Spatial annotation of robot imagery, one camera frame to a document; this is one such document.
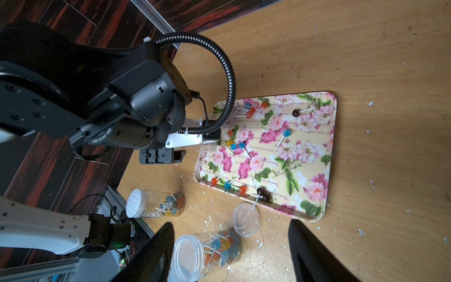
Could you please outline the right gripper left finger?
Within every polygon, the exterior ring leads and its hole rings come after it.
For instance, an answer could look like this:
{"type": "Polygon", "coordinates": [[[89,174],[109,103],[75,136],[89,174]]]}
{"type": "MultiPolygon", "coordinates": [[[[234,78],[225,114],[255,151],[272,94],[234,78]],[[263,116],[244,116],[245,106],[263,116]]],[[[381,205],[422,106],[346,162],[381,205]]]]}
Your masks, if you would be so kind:
{"type": "Polygon", "coordinates": [[[174,227],[172,223],[167,222],[112,281],[166,282],[174,245],[174,227]]]}

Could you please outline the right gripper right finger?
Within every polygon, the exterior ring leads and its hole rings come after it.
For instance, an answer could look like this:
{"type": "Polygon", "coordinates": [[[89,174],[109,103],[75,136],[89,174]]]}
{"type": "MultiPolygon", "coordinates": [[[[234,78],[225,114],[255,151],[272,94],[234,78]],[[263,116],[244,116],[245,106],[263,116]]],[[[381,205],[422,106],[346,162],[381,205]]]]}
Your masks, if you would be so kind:
{"type": "Polygon", "coordinates": [[[358,281],[302,221],[291,220],[288,240],[298,282],[358,281]]]}

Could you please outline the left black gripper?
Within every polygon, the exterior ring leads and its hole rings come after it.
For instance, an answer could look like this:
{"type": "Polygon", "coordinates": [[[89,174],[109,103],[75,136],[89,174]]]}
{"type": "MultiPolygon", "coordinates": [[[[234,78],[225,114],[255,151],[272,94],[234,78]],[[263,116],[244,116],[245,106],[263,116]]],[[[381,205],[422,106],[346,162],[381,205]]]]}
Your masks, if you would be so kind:
{"type": "Polygon", "coordinates": [[[163,149],[142,149],[139,153],[139,163],[141,165],[169,165],[181,163],[186,155],[185,150],[174,150],[173,148],[163,149]]]}

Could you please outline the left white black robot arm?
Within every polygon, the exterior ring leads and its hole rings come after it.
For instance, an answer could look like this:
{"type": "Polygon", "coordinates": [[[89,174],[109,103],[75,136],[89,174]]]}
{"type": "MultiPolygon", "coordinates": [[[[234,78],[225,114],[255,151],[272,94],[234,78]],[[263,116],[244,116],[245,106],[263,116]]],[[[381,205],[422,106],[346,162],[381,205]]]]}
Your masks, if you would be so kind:
{"type": "MultiPolygon", "coordinates": [[[[138,47],[93,48],[37,23],[1,28],[1,140],[34,132],[85,145],[162,149],[185,126],[193,99],[176,67],[161,54],[173,43],[198,43],[225,66],[229,102],[236,97],[230,60],[196,34],[165,34],[138,47]]],[[[1,197],[1,246],[98,257],[128,245],[129,223],[99,214],[71,215],[1,197]]]]}

